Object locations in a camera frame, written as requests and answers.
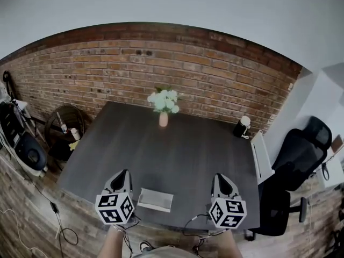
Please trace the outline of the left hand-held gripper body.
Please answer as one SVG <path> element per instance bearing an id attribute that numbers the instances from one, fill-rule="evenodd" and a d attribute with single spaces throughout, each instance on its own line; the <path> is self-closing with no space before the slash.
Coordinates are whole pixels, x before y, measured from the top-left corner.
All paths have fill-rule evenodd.
<path id="1" fill-rule="evenodd" d="M 96 212 L 104 225 L 129 222 L 135 209 L 132 190 L 131 174 L 127 169 L 117 172 L 105 182 L 95 202 Z"/>

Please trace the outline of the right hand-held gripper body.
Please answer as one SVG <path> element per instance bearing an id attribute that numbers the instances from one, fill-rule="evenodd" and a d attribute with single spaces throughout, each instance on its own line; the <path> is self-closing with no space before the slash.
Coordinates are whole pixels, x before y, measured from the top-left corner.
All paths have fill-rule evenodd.
<path id="1" fill-rule="evenodd" d="M 216 228 L 237 229 L 247 216 L 246 202 L 237 186 L 226 176 L 216 173 L 212 180 L 209 216 Z"/>

